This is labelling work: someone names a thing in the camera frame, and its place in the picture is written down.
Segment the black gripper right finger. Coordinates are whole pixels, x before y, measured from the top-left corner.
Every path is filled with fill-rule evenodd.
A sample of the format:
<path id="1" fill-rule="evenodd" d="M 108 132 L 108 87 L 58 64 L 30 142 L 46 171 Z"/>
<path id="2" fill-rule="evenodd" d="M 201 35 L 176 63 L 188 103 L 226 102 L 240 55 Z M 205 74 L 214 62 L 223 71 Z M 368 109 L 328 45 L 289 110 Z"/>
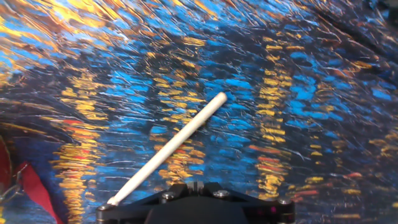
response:
<path id="1" fill-rule="evenodd" d="M 217 182 L 195 182 L 198 196 L 231 202 L 243 210 L 249 223 L 295 223 L 295 202 L 290 197 L 261 200 L 250 195 L 224 188 Z"/>

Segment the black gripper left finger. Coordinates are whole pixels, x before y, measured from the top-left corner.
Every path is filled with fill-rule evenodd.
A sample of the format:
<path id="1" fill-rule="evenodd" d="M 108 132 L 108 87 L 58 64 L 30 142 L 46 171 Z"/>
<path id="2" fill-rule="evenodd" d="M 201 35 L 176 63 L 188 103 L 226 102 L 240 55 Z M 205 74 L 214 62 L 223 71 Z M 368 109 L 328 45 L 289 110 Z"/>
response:
<path id="1" fill-rule="evenodd" d="M 96 209 L 96 224 L 123 223 L 127 220 L 145 220 L 151 210 L 160 205 L 192 196 L 194 191 L 194 182 L 173 184 L 167 190 L 127 205 L 102 204 Z"/>

